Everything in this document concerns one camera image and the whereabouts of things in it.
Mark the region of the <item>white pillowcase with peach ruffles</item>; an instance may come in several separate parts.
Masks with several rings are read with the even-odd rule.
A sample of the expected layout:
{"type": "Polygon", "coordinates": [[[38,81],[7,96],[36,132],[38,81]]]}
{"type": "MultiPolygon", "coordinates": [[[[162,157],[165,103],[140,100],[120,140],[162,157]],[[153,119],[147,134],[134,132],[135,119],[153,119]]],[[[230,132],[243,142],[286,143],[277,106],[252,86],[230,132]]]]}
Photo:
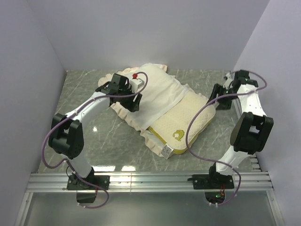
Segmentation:
{"type": "MultiPolygon", "coordinates": [[[[174,154],[173,149],[163,144],[148,130],[148,127],[179,103],[189,91],[195,91],[188,84],[182,85],[175,76],[167,74],[166,65],[148,63],[141,67],[126,68],[117,73],[131,78],[136,72],[144,72],[149,78],[146,88],[142,91],[139,111],[131,113],[119,103],[113,104],[111,108],[130,127],[140,132],[140,135],[145,138],[146,146],[152,152],[167,159],[174,154]]],[[[189,144],[188,135],[193,122],[194,119],[186,132],[186,145],[189,144]]]]}

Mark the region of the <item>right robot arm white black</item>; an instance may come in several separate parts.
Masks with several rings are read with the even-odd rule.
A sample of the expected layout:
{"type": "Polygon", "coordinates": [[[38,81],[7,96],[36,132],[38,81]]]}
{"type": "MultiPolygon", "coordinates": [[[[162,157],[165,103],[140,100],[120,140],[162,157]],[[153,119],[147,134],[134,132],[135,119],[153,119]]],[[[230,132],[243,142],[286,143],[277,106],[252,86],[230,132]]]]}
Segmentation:
{"type": "Polygon", "coordinates": [[[225,83],[216,83],[208,100],[218,103],[218,110],[228,110],[232,101],[237,99],[241,115],[230,135],[230,147],[223,157],[209,169],[207,182],[210,187],[218,188],[230,180],[233,170],[247,157],[261,152],[268,140],[274,120],[264,112],[258,91],[261,88],[250,72],[239,70],[228,73],[225,83]]]}

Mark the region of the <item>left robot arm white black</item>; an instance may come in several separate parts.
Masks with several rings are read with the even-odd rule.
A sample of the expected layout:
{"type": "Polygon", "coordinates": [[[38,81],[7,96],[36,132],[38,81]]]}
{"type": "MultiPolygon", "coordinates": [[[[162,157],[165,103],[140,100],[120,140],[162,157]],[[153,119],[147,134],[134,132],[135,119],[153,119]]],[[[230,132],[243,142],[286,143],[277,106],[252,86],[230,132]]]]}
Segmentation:
{"type": "Polygon", "coordinates": [[[131,78],[115,73],[110,81],[99,86],[88,100],[73,111],[58,113],[53,117],[46,141],[57,154],[64,157],[83,189],[96,187],[94,169],[82,153],[83,129],[114,103],[119,103],[130,112],[137,112],[148,81],[148,76],[143,72],[134,73],[131,78]]]}

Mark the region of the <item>cream pillow with yellow edge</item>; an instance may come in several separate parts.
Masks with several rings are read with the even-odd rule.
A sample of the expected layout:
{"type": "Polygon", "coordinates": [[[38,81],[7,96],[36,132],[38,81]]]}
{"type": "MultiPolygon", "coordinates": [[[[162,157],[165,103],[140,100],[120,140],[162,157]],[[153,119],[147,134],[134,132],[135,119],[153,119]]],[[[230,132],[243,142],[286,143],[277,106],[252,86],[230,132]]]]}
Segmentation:
{"type": "MultiPolygon", "coordinates": [[[[179,103],[150,125],[148,130],[163,144],[173,149],[174,154],[182,154],[187,150],[185,136],[188,126],[207,101],[208,98],[201,93],[189,91],[179,103]]],[[[211,105],[194,120],[188,135],[189,145],[209,125],[215,113],[215,107],[211,105]]]]}

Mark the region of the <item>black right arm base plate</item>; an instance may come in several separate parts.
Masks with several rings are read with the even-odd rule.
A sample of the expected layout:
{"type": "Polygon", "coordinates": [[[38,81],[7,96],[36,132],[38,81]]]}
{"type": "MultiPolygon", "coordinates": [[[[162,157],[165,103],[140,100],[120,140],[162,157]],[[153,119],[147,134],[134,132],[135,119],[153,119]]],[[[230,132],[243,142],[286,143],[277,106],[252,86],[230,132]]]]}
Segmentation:
{"type": "Polygon", "coordinates": [[[218,206],[225,201],[225,190],[234,189],[232,176],[216,174],[194,174],[187,181],[192,182],[194,190],[207,190],[205,198],[209,204],[218,206]]]}

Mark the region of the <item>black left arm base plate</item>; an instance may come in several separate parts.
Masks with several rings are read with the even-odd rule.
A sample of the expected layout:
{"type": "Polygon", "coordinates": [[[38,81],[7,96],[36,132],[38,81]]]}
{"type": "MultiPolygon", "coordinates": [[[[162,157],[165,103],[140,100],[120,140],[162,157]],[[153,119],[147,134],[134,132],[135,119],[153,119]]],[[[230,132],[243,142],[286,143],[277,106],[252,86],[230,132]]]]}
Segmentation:
{"type": "Polygon", "coordinates": [[[105,201],[99,206],[88,206],[88,209],[96,209],[104,206],[109,201],[109,175],[90,174],[86,178],[78,177],[77,174],[71,174],[67,182],[67,191],[76,192],[76,201],[79,205],[92,204],[96,201],[98,192],[104,191],[106,194],[105,201]]]}

